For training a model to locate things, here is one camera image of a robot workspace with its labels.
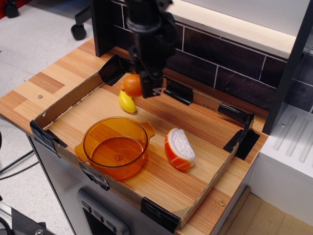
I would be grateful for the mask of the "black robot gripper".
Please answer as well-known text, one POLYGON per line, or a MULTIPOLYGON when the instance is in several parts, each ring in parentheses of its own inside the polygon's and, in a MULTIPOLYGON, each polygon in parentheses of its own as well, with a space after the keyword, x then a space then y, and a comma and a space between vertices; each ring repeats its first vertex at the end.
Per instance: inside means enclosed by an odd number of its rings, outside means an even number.
POLYGON ((163 68, 176 51, 178 30, 175 19, 169 12, 129 12, 127 26, 134 34, 133 55, 144 70, 139 73, 142 96, 159 96, 163 68))

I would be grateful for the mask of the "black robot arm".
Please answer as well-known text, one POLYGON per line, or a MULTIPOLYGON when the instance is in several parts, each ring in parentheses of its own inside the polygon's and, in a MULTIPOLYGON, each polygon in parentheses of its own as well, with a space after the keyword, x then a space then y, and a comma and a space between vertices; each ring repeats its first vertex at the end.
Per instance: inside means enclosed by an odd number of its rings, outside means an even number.
POLYGON ((173 15, 166 11, 171 0, 126 0, 127 27, 134 45, 129 54, 140 75, 142 96, 149 98, 162 92, 163 69, 176 53, 178 30, 173 15))

